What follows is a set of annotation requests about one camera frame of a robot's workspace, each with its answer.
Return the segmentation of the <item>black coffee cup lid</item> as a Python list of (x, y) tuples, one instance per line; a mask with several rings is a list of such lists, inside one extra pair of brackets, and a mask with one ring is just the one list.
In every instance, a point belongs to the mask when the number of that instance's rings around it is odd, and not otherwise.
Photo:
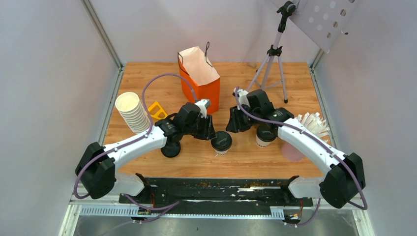
[(226, 131), (217, 131), (216, 137), (211, 141), (211, 146), (215, 151), (228, 151), (232, 146), (232, 136)]

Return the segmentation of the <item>white paper coffee cup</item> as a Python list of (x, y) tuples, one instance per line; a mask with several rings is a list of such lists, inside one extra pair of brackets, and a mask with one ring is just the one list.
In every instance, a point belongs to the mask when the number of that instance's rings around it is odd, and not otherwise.
[(216, 155), (225, 155), (228, 152), (228, 149), (227, 150), (215, 150), (215, 152), (216, 152)]

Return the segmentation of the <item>orange paper bag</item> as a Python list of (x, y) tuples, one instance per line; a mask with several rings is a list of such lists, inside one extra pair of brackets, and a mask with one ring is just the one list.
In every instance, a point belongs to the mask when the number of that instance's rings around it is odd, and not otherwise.
[(208, 59), (210, 43), (206, 43), (204, 50), (195, 46), (178, 52), (179, 74), (185, 81), (181, 81), (181, 89), (189, 102), (197, 99), (209, 99), (211, 105), (207, 113), (212, 115), (219, 110), (220, 75)]

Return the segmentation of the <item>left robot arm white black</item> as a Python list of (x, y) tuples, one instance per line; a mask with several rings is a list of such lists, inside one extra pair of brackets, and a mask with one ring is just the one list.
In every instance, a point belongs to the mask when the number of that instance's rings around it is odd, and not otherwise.
[(150, 189), (139, 174), (127, 175), (118, 170), (137, 157), (153, 150), (161, 150), (166, 157), (176, 157), (181, 151), (180, 141), (186, 135), (199, 140), (212, 140), (217, 134), (212, 115), (207, 114), (209, 99), (184, 104), (177, 113), (157, 121), (144, 132), (128, 139), (101, 146), (89, 144), (75, 169), (76, 183), (82, 183), (87, 194), (78, 199), (99, 199), (108, 193), (131, 195), (137, 202), (150, 199)]

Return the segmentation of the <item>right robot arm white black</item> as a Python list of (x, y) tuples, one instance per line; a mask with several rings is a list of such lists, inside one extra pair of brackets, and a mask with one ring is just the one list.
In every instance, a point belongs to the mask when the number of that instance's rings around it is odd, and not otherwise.
[(283, 203), (291, 206), (300, 198), (322, 198), (334, 208), (346, 204), (368, 208), (363, 192), (366, 186), (363, 161), (358, 154), (345, 154), (327, 144), (290, 111), (275, 108), (262, 89), (248, 92), (236, 87), (232, 95), (237, 104), (230, 108), (226, 131), (245, 132), (256, 124), (293, 146), (323, 174), (320, 178), (295, 176), (281, 191)]

